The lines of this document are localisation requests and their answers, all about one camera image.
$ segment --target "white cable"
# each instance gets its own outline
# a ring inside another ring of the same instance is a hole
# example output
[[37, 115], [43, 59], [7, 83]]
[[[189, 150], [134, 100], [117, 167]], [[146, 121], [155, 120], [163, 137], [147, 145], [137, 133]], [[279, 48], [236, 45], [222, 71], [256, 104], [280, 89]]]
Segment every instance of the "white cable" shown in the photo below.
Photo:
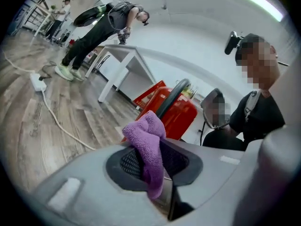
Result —
[[70, 134], [68, 131], [66, 131], [61, 124], [58, 122], [54, 112], [50, 109], [49, 105], [46, 102], [46, 98], [45, 98], [45, 93], [42, 91], [42, 95], [43, 95], [43, 100], [45, 103], [45, 106], [47, 107], [47, 109], [49, 110], [49, 112], [51, 113], [51, 115], [53, 116], [53, 119], [55, 120], [56, 124], [58, 125], [58, 127], [65, 132], [68, 136], [70, 136], [71, 138], [73, 138], [74, 140], [76, 140], [77, 142], [81, 143], [83, 146], [89, 148], [90, 150], [94, 151], [96, 150], [95, 148], [90, 147], [89, 145], [87, 145], [86, 143], [82, 142], [81, 140], [77, 139], [74, 135]]
[[16, 66], [16, 65], [14, 65], [14, 63], [11, 62], [11, 61], [6, 57], [6, 54], [5, 54], [4, 50], [2, 50], [2, 52], [3, 52], [3, 54], [4, 54], [5, 59], [6, 59], [6, 60], [7, 60], [14, 68], [16, 68], [16, 69], [18, 69], [18, 70], [21, 70], [21, 71], [24, 71], [24, 72], [36, 73], [34, 70], [26, 70], [26, 69], [22, 69], [22, 68], [20, 68], [20, 67], [18, 67], [18, 66]]
[[100, 2], [100, 1], [102, 1], [102, 0], [98, 0], [96, 3], [94, 3], [93, 7], [95, 7], [96, 4], [97, 4], [98, 2]]
[[[22, 69], [22, 68], [20, 68], [20, 67], [18, 67], [18, 66], [15, 66], [14, 63], [11, 62], [11, 61], [6, 57], [6, 54], [5, 54], [4, 50], [2, 50], [2, 51], [3, 51], [3, 53], [4, 53], [5, 59], [6, 59], [6, 60], [7, 60], [14, 68], [16, 68], [16, 69], [18, 69], [18, 70], [22, 70], [22, 71], [24, 71], [24, 72], [35, 73], [34, 70], [25, 70], [25, 69]], [[70, 134], [68, 131], [66, 131], [66, 130], [60, 125], [60, 123], [58, 122], [58, 120], [57, 120], [55, 114], [54, 114], [53, 111], [50, 109], [49, 105], [47, 104], [46, 97], [45, 97], [45, 93], [44, 93], [43, 91], [41, 91], [41, 92], [42, 92], [42, 95], [43, 95], [43, 100], [44, 100], [45, 106], [46, 106], [47, 109], [49, 110], [50, 114], [53, 116], [53, 118], [54, 118], [56, 124], [58, 125], [59, 129], [61, 129], [61, 130], [62, 130], [64, 133], [66, 133], [68, 136], [70, 136], [71, 138], [73, 138], [73, 139], [76, 140], [77, 142], [81, 143], [83, 146], [89, 148], [90, 150], [92, 150], [92, 151], [96, 150], [95, 148], [92, 148], [92, 147], [90, 147], [89, 145], [87, 145], [86, 143], [84, 143], [84, 142], [82, 142], [81, 140], [77, 139], [74, 135]]]

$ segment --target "purple towel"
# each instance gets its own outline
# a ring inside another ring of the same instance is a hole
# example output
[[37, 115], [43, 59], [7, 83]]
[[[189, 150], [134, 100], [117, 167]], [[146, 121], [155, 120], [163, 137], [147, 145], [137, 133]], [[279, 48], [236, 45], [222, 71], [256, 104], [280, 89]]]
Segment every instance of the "purple towel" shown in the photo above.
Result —
[[162, 121], [153, 111], [148, 111], [139, 120], [129, 123], [123, 135], [139, 151], [144, 166], [143, 178], [148, 184], [148, 197], [158, 198], [162, 193], [164, 170], [160, 151], [160, 138], [166, 137]]

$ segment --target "green sneaker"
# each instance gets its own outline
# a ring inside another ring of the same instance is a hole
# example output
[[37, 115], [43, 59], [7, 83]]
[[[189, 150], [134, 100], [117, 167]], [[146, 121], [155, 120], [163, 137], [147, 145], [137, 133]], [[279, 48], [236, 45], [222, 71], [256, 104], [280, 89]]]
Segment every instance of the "green sneaker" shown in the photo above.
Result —
[[79, 81], [84, 81], [84, 78], [81, 76], [79, 70], [71, 69], [70, 73], [74, 76], [75, 79], [77, 79]]
[[64, 78], [65, 80], [68, 80], [68, 81], [72, 81], [73, 80], [73, 75], [70, 73], [70, 70], [68, 69], [67, 66], [64, 66], [62, 64], [60, 65], [57, 65], [55, 67], [55, 72], [61, 76], [62, 78]]

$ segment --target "white table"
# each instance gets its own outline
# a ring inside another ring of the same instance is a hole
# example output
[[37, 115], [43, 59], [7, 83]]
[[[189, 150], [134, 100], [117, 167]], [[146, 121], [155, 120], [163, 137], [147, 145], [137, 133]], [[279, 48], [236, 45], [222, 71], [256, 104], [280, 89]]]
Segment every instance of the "white table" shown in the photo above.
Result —
[[128, 69], [128, 72], [116, 90], [119, 90], [121, 86], [124, 85], [124, 90], [127, 90], [128, 93], [132, 95], [128, 96], [132, 100], [146, 91], [150, 86], [157, 83], [137, 47], [128, 45], [106, 45], [91, 64], [88, 72], [86, 73], [86, 78], [89, 77], [93, 68], [95, 68], [96, 64], [99, 62], [99, 59], [104, 58], [108, 52], [111, 53], [111, 55], [114, 56], [120, 64], [114, 72], [114, 76], [107, 82], [106, 86], [102, 90], [98, 98], [99, 102], [105, 101], [105, 98], [114, 82], [122, 74], [125, 68]]

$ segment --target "person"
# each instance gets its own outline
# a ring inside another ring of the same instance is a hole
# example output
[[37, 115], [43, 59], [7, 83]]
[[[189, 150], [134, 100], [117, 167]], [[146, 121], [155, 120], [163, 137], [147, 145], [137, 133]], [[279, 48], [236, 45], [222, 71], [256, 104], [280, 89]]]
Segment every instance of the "person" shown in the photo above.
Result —
[[[122, 30], [126, 38], [129, 37], [135, 18], [146, 25], [150, 15], [144, 11], [141, 5], [128, 2], [121, 7], [119, 6], [118, 9], [112, 9], [109, 13], [103, 14], [94, 27], [83, 38], [73, 44], [63, 58], [62, 63], [55, 68], [56, 73], [69, 81], [74, 78], [83, 81], [79, 68], [87, 54], [113, 34], [118, 33], [120, 40], [123, 36], [121, 34]], [[69, 70], [68, 65], [72, 59], [74, 59], [74, 62]]]
[[[236, 63], [247, 73], [248, 79], [258, 85], [260, 96], [247, 120], [245, 107], [252, 92], [243, 97], [231, 115], [229, 124], [222, 130], [208, 133], [203, 146], [244, 151], [251, 141], [263, 139], [271, 131], [285, 124], [275, 100], [269, 93], [269, 89], [280, 76], [277, 58], [275, 48], [263, 37], [249, 34], [241, 40], [235, 54]], [[235, 138], [240, 133], [243, 133], [243, 142]]]
[[70, 0], [63, 1], [65, 6], [63, 6], [59, 11], [54, 14], [58, 14], [55, 22], [52, 24], [51, 28], [47, 31], [45, 37], [46, 40], [51, 41], [52, 36], [56, 32], [57, 28], [62, 24], [62, 22], [66, 19], [66, 17], [70, 14]]

